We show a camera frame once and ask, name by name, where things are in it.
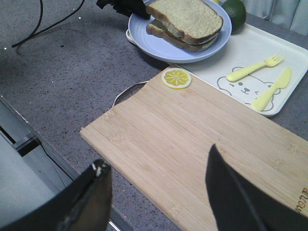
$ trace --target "bread slice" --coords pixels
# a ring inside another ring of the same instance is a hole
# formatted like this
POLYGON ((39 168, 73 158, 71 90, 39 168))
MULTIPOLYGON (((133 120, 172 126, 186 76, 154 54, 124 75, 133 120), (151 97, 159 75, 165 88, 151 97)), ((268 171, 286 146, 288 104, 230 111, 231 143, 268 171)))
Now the bread slice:
POLYGON ((156 0, 146 11, 175 37, 192 45, 211 40, 223 25, 222 17, 202 0, 156 0))
POLYGON ((165 27, 164 25, 158 21, 157 19, 153 20, 147 27, 146 32, 150 35, 154 35, 159 38, 163 38, 167 42, 173 44, 176 47, 184 48, 188 51, 203 51, 209 48, 214 41, 216 40, 218 34, 214 36, 210 41, 200 44, 200 45, 191 45, 186 42, 183 42, 177 37, 174 37, 165 27))

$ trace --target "lemon slice magnet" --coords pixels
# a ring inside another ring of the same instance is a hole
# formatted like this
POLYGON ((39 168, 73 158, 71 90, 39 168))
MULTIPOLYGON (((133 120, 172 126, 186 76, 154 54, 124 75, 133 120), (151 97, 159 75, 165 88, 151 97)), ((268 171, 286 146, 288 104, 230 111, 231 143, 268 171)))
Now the lemon slice magnet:
POLYGON ((183 89, 192 82, 192 76, 181 68, 170 68, 163 72, 162 81, 173 89, 183 89))

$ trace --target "table surface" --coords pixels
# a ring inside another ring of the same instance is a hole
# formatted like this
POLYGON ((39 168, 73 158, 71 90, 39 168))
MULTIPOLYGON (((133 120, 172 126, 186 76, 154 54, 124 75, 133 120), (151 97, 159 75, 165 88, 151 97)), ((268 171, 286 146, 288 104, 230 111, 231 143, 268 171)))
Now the table surface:
MULTIPOLYGON (((79 2, 46 2, 40 28, 68 15, 79 2)), ((39 18, 39 2, 0 3, 0 95, 46 139, 77 172, 101 156, 80 136, 127 87, 149 80, 168 64, 127 41, 128 17, 112 7, 86 1, 79 12, 26 42, 39 18)), ((308 39, 249 15, 247 23, 308 49, 308 39)), ((308 140, 307 73, 272 121, 308 140)), ((137 231, 179 230, 117 171, 113 205, 137 231)))

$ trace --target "bamboo cutting board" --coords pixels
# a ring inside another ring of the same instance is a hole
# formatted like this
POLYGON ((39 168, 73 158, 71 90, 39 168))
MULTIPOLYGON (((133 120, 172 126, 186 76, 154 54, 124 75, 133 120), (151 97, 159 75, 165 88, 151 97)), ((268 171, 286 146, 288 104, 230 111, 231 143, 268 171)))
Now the bamboo cutting board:
POLYGON ((174 90, 158 74, 81 136, 184 231, 217 230, 205 188, 214 143, 229 165, 292 209, 308 188, 308 142, 197 77, 174 90))

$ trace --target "blue plate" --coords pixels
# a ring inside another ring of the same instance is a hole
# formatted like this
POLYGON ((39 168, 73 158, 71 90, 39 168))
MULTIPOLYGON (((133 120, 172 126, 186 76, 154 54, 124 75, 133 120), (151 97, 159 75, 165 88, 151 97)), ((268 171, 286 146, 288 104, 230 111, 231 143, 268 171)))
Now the blue plate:
MULTIPOLYGON (((149 4, 153 1, 154 0, 148 0, 145 4, 149 4)), ((212 56, 223 48, 223 46, 228 42, 232 26, 229 16, 224 9, 222 9, 222 7, 211 0, 203 1, 211 6, 223 18, 224 21, 216 41, 208 49, 198 52, 187 51, 171 45, 162 38, 148 35, 146 33, 146 26, 153 21, 154 18, 151 16, 151 19, 145 20, 135 14, 132 14, 128 22, 128 29, 135 41, 135 44, 149 56, 167 63, 193 63, 212 56)))

